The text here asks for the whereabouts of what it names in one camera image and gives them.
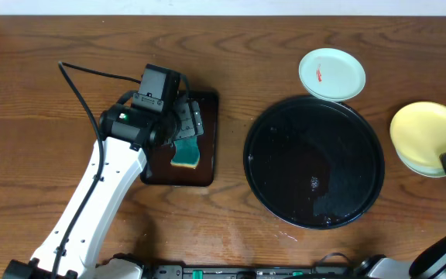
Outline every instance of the wood grain surface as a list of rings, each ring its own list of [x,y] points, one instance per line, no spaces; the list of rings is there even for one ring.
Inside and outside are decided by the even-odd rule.
[[[254,119],[306,94],[297,68],[321,47],[348,51],[364,66],[366,86],[347,104],[372,125],[386,162],[369,212],[328,231],[275,218],[250,191],[242,166]],[[214,183],[134,183],[100,260],[120,252],[205,265],[305,266],[331,252],[413,260],[446,235],[445,179],[404,167],[388,130],[410,102],[446,105],[446,18],[0,16],[0,277],[11,259],[27,261],[45,240],[91,155],[94,134],[58,60],[134,78],[146,63],[158,64],[220,94]],[[70,74],[96,116],[136,89]]]

